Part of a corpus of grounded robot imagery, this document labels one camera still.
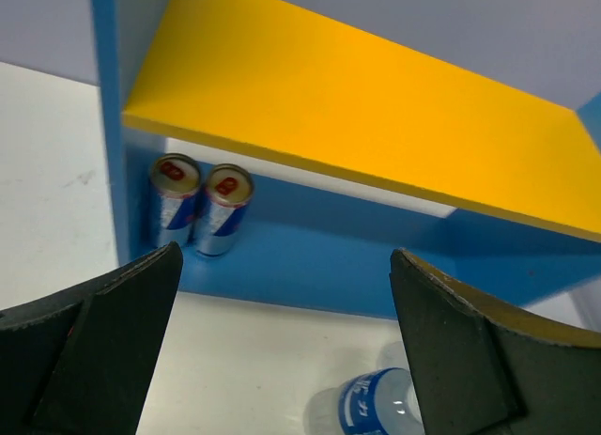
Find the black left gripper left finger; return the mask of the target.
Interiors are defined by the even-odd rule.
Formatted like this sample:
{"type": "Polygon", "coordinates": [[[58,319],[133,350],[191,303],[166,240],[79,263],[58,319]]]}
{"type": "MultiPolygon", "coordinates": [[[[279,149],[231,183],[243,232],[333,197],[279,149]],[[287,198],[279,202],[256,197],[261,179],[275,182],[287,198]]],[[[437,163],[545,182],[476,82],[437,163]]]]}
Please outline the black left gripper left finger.
{"type": "Polygon", "coordinates": [[[182,266],[171,242],[2,310],[2,433],[135,433],[182,266]]]}

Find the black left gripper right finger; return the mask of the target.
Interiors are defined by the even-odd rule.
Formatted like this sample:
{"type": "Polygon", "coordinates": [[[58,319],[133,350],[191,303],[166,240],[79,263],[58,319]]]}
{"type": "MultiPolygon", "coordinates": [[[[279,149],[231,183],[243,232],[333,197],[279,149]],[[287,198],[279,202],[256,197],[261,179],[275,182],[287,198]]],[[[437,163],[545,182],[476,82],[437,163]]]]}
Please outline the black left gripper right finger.
{"type": "Polygon", "coordinates": [[[428,434],[597,434],[600,335],[460,282],[405,249],[391,287],[428,434]]]}

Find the Pocari Sweat bottle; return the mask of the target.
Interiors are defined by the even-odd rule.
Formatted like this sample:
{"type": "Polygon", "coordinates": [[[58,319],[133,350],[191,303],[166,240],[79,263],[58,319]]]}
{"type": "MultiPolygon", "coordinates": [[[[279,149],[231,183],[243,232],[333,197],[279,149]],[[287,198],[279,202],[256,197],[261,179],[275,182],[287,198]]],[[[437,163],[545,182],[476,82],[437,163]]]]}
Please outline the Pocari Sweat bottle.
{"type": "Polygon", "coordinates": [[[303,428],[307,434],[424,434],[404,343],[386,345],[377,370],[311,397],[303,428]]]}

